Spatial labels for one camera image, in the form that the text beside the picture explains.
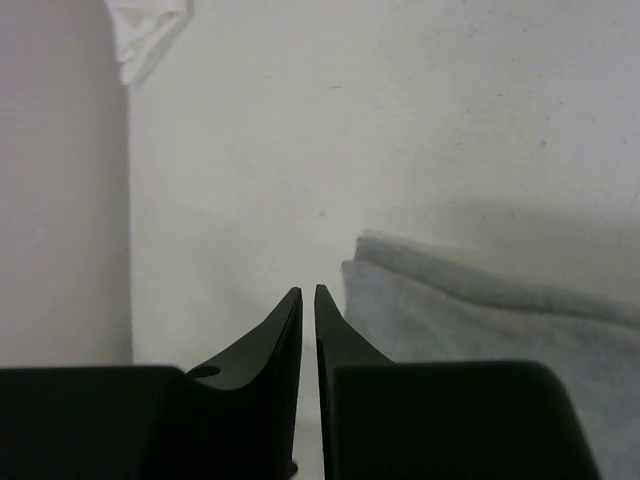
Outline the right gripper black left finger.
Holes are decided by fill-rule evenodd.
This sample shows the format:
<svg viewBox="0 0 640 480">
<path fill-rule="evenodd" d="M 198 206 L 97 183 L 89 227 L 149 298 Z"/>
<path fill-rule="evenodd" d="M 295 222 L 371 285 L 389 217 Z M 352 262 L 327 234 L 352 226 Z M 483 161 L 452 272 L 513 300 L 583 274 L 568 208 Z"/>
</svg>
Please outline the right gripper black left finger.
<svg viewBox="0 0 640 480">
<path fill-rule="evenodd" d="M 290 479 L 302 352 L 302 291 L 188 371 L 189 457 L 211 479 Z"/>
</svg>

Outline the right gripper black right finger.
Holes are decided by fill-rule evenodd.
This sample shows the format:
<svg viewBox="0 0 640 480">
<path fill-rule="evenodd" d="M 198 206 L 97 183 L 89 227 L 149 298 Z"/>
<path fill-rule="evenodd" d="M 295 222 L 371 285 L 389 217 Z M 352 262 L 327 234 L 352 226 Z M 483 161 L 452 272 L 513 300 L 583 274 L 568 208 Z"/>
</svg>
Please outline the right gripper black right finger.
<svg viewBox="0 0 640 480">
<path fill-rule="evenodd" d="M 334 374 L 341 367 L 392 365 L 393 362 L 346 322 L 326 285 L 316 286 L 314 316 L 324 478 L 336 479 Z"/>
</svg>

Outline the grey tank top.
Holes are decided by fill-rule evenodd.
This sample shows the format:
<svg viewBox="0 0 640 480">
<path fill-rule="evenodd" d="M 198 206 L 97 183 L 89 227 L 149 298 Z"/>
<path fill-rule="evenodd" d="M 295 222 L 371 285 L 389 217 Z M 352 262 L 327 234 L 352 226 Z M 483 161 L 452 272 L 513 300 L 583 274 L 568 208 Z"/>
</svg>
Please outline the grey tank top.
<svg viewBox="0 0 640 480">
<path fill-rule="evenodd" d="M 565 384 L 607 479 L 639 475 L 639 309 L 384 237 L 341 267 L 347 322 L 397 362 L 532 360 Z"/>
</svg>

